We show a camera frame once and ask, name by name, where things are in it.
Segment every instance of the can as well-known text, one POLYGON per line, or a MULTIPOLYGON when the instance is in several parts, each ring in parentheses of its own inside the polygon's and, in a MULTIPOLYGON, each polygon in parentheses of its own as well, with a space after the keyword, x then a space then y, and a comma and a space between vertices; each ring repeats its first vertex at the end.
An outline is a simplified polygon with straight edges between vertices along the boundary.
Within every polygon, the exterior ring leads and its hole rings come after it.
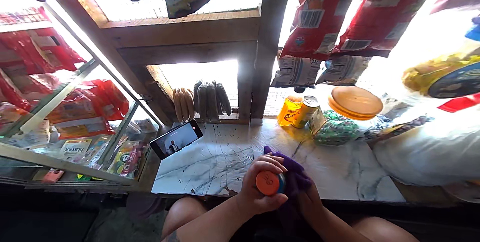
POLYGON ((296 128, 304 128, 308 120, 315 112, 315 110, 320 107, 318 100, 314 96, 305 96, 303 98, 303 104, 298 110, 298 114, 295 117, 295 120, 292 123, 292 126, 296 128))

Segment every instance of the thigh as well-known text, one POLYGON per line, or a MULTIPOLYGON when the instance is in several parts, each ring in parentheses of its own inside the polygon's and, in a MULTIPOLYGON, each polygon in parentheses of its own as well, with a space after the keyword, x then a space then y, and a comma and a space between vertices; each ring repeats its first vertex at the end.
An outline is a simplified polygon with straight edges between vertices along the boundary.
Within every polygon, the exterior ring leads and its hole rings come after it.
POLYGON ((183 197, 175 202, 165 218, 162 239, 188 222, 205 214, 207 209, 195 198, 183 197))
POLYGON ((366 217, 352 227, 373 242, 419 242, 411 233, 379 217, 366 217))

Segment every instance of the person on phone screen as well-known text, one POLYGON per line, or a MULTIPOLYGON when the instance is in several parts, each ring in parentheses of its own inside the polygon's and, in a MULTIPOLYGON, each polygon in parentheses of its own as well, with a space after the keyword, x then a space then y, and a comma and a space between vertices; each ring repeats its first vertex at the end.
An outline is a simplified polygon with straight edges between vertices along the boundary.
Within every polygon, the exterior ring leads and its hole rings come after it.
POLYGON ((172 145, 168 147, 170 152, 173 154, 179 150, 179 147, 175 144, 175 141, 171 141, 172 145))

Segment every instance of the yellow can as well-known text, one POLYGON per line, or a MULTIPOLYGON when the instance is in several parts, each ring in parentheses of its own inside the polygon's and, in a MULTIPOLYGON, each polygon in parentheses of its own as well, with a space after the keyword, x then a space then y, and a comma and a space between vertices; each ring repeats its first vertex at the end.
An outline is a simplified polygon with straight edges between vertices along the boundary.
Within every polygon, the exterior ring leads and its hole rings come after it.
POLYGON ((290 126, 295 120, 295 116, 298 114, 299 109, 302 107, 303 97, 288 96, 285 98, 282 110, 276 117, 278 124, 282 127, 290 126))
POLYGON ((295 116, 295 120, 292 123, 292 126, 296 128, 303 128, 307 124, 308 120, 315 112, 316 109, 320 107, 318 100, 316 97, 313 96, 305 96, 303 99, 302 106, 298 111, 297 116, 295 116))

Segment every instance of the orange bottle cap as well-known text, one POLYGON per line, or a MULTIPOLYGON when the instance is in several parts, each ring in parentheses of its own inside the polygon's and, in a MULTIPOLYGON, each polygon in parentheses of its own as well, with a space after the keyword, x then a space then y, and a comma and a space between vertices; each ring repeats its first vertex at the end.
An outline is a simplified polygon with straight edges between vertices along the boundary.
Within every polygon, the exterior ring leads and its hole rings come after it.
POLYGON ((338 114, 354 120, 370 120, 384 107, 380 98, 357 86, 333 88, 328 105, 338 114))
POLYGON ((257 189, 267 196, 272 196, 277 193, 280 187, 279 177, 270 171, 259 172, 255 183, 257 189))

